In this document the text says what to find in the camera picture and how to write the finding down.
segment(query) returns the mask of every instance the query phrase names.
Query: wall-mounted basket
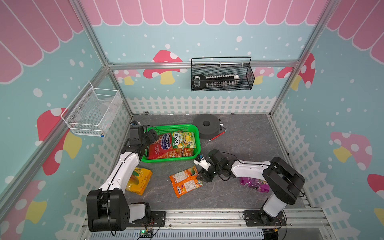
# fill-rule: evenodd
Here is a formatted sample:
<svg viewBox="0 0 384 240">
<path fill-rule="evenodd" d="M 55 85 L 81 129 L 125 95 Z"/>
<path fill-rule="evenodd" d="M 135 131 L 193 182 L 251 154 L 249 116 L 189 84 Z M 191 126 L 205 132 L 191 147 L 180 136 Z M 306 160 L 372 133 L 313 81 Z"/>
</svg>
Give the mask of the wall-mounted basket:
<svg viewBox="0 0 384 240">
<path fill-rule="evenodd" d="M 66 113 L 76 97 L 63 111 L 61 118 L 74 134 L 104 137 L 122 105 L 120 92 L 94 88 L 90 82 L 86 87 L 88 90 L 85 95 L 77 101 L 69 114 Z"/>
<path fill-rule="evenodd" d="M 251 57 L 191 58 L 192 91 L 251 90 Z"/>
</svg>

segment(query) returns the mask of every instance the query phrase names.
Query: metal rail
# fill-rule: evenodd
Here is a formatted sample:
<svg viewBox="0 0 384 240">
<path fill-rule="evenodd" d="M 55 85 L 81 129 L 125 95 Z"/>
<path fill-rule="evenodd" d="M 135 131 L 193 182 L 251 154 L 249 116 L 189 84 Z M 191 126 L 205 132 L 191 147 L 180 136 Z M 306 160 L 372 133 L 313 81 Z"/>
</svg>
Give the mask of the metal rail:
<svg viewBox="0 0 384 240">
<path fill-rule="evenodd" d="M 287 82 L 284 84 L 275 104 L 272 107 L 271 115 L 273 115 L 276 112 L 277 107 L 283 101 L 283 99 L 284 99 L 285 95 L 287 94 L 291 84 L 293 83 L 293 80 L 299 74 L 299 71 L 301 70 L 306 59 L 308 58 L 309 54 L 311 53 L 311 50 L 314 47 L 314 45 L 316 44 L 317 40 L 319 39 L 321 33 L 324 31 L 329 19 L 331 18 L 332 14 L 335 11 L 339 2 L 340 2 L 340 0 L 328 0 L 326 7 L 323 9 L 323 12 L 321 13 L 321 16 L 319 18 L 318 23 L 313 28 L 311 35 L 308 38 L 308 41 L 306 42 L 305 47 L 301 53 L 301 56 L 299 57 L 299 64 L 294 68 L 293 72 L 290 74 L 290 76 L 289 76 Z"/>
</svg>

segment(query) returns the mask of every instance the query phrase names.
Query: black wire basket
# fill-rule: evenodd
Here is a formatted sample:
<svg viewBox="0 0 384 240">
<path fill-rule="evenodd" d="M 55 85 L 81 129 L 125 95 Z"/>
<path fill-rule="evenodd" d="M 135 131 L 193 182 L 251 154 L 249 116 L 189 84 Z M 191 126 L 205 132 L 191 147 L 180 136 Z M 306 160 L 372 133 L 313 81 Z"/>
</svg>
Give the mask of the black wire basket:
<svg viewBox="0 0 384 240">
<path fill-rule="evenodd" d="M 192 91 L 251 90 L 251 57 L 191 58 Z"/>
</svg>

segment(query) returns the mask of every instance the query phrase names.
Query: yellow snack bag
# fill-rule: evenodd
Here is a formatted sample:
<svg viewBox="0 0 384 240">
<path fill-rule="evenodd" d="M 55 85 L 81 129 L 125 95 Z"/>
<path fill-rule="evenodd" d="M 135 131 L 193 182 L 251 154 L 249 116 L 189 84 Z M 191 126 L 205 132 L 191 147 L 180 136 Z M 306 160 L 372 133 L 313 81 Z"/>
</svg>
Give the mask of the yellow snack bag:
<svg viewBox="0 0 384 240">
<path fill-rule="evenodd" d="M 129 178 L 127 187 L 125 189 L 142 196 L 151 177 L 151 170 L 136 167 L 131 177 Z"/>
</svg>

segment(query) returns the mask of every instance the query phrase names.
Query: orange snack bag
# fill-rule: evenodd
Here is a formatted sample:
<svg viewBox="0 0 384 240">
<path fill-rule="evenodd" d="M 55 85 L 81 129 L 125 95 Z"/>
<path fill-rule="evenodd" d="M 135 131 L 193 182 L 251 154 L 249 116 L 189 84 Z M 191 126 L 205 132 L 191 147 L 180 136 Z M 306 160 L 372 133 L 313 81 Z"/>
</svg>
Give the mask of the orange snack bag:
<svg viewBox="0 0 384 240">
<path fill-rule="evenodd" d="M 196 166 L 193 166 L 187 170 L 169 176 L 177 198 L 180 198 L 189 191 L 203 186 L 203 183 L 200 180 L 197 180 L 197 175 L 197 168 Z"/>
</svg>

